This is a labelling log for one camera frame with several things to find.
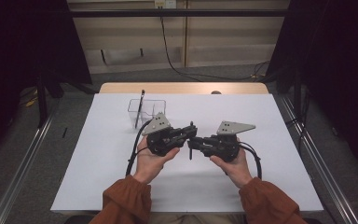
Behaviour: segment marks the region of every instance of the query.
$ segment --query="wire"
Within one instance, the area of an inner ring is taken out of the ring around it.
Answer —
[[[267,64],[267,63],[269,63],[269,61],[266,61],[266,62],[263,62],[263,63],[258,63],[258,64],[255,65],[255,69],[254,69],[255,80],[254,80],[254,82],[257,81],[257,73],[258,73],[258,71],[260,71],[260,69],[264,66],[264,64]]]
[[[301,111],[301,117],[302,117],[302,128],[301,128],[301,133],[300,136],[298,138],[298,154],[302,160],[301,157],[301,140],[304,137],[304,133],[306,131],[306,126],[307,126],[307,117],[308,117],[308,110],[310,109],[310,91],[308,89],[306,89],[305,92],[305,96],[304,96],[304,104],[302,106],[302,111]],[[336,219],[334,218],[333,214],[331,213],[330,209],[327,207],[326,203],[324,202],[323,198],[321,197],[321,195],[319,194],[319,192],[316,190],[315,188],[315,192],[318,195],[319,200],[321,201],[322,207],[324,208],[324,210],[327,212],[327,214],[331,217],[331,219],[333,220],[333,222],[335,224],[337,224]]]
[[[304,95],[303,102],[304,103],[303,103],[302,108],[301,108],[300,118],[294,118],[294,119],[291,119],[291,120],[285,122],[287,128],[289,128],[293,124],[299,123],[299,122],[302,121],[302,125],[300,125],[300,129],[301,129],[300,136],[298,137],[298,142],[297,142],[297,152],[298,152],[298,155],[300,156],[301,160],[302,160],[302,156],[301,156],[301,140],[304,137],[304,133],[306,131],[308,110],[310,108],[310,91],[308,89],[306,89],[306,93]]]
[[[140,150],[136,153],[136,155],[138,156],[139,153],[142,152],[142,151],[145,150],[145,149],[147,149],[147,147],[144,147],[144,148],[140,149]]]
[[[137,156],[136,147],[138,146],[139,137],[141,136],[141,133],[142,133],[142,131],[144,130],[144,128],[150,123],[150,121],[152,121],[152,120],[148,120],[147,122],[145,122],[145,124],[142,125],[142,127],[139,129],[138,134],[136,135],[135,143],[133,144],[133,149],[132,149],[131,157],[130,157],[130,159],[129,159],[129,165],[127,166],[126,176],[131,173],[131,169],[132,169],[133,162],[135,161],[135,158],[136,158],[136,156]]]
[[[211,76],[211,75],[205,75],[205,74],[198,74],[198,73],[184,73],[184,72],[180,72],[178,71],[176,68],[173,67],[172,63],[171,63],[171,58],[170,58],[170,54],[168,53],[168,47],[167,47],[167,39],[165,37],[165,26],[164,26],[164,19],[162,17],[160,17],[160,21],[161,21],[161,28],[162,28],[162,36],[164,38],[164,46],[165,46],[165,54],[167,55],[167,59],[168,59],[168,64],[170,65],[171,69],[173,71],[175,71],[178,75],[182,76],[182,77],[187,77],[187,78],[191,78],[193,80],[196,80],[198,82],[203,82],[200,79],[194,78],[192,76],[197,76],[197,77],[212,77],[212,78],[220,78],[220,79],[226,79],[226,80],[232,80],[232,81],[243,81],[249,78],[252,78],[254,76],[248,76],[248,77],[239,77],[239,78],[235,78],[235,77],[217,77],[217,76]]]
[[[262,179],[262,170],[261,170],[261,162],[260,162],[260,158],[257,156],[257,153],[255,152],[255,149],[251,147],[251,145],[244,143],[244,142],[240,142],[240,147],[245,149],[246,151],[249,151],[255,158],[255,165],[257,167],[257,177]]]

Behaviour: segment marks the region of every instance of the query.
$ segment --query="electrical outlet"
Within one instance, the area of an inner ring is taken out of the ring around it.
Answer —
[[[176,0],[165,0],[165,8],[176,8]]]
[[[155,0],[155,8],[165,8],[165,0]]]

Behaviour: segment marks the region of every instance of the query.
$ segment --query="gray plastic part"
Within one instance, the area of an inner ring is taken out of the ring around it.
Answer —
[[[171,124],[163,113],[156,114],[152,121],[147,125],[142,135],[159,132],[161,130],[170,128]]]
[[[222,121],[217,129],[217,135],[231,135],[236,133],[243,133],[255,129],[253,124],[244,124],[230,121]]]

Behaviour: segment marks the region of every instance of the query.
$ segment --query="black curtain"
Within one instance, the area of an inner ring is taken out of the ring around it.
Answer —
[[[292,0],[268,76],[279,92],[296,72],[358,159],[358,0]]]
[[[65,0],[0,0],[0,136],[14,117],[20,91],[40,74],[91,83],[90,72]]]

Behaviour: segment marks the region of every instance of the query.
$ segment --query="metal frame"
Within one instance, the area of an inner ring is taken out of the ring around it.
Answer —
[[[285,17],[287,9],[115,9],[50,12],[74,18],[93,17]]]
[[[290,118],[295,119],[296,118],[296,113],[294,111],[295,108],[292,102],[289,100],[289,98],[287,96],[284,96],[282,98],[282,102]],[[347,197],[342,192],[336,179],[330,173],[330,170],[328,169],[326,163],[324,162],[322,155],[319,153],[318,148],[315,146],[307,129],[304,129],[304,124],[302,122],[296,122],[295,127],[298,132],[298,135],[301,136],[301,133],[303,132],[302,140],[305,145],[305,149],[310,154],[310,158],[312,159],[313,164],[315,165],[319,175],[321,176],[324,185],[326,186],[331,198],[333,199],[333,202],[335,203],[345,223],[358,224],[358,219],[354,214]]]
[[[14,174],[5,194],[2,196],[0,200],[0,224],[3,224],[7,220],[7,216],[13,206],[13,203],[16,201],[17,196],[20,193],[22,184],[28,175],[29,170],[31,169],[32,163],[34,158],[37,155],[37,151],[43,143],[43,140],[48,132],[52,119],[57,111],[58,105],[60,103],[57,102],[53,108],[52,113],[48,116],[44,125],[36,130],[34,135],[34,140],[32,141],[31,145],[28,147],[27,152],[25,153],[22,162],[17,169],[16,174]]]

